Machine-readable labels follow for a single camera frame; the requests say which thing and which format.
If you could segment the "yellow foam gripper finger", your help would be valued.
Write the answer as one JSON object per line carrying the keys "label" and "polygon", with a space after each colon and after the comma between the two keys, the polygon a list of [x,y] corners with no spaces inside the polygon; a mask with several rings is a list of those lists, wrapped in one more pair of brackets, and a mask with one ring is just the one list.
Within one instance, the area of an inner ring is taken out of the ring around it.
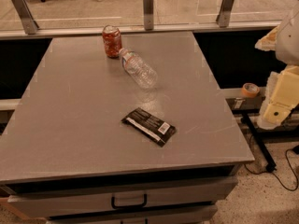
{"label": "yellow foam gripper finger", "polygon": [[265,88],[257,124],[273,130],[299,105],[299,67],[287,65],[280,73],[271,72]]}

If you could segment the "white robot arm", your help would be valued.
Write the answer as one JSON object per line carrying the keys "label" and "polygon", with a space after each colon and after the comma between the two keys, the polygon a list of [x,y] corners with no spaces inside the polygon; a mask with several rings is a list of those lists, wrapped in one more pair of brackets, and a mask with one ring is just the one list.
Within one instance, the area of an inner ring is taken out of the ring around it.
{"label": "white robot arm", "polygon": [[280,25],[259,39],[255,48],[273,50],[276,58],[286,64],[280,73],[270,73],[257,119],[260,128],[273,130],[299,105],[299,5]]}

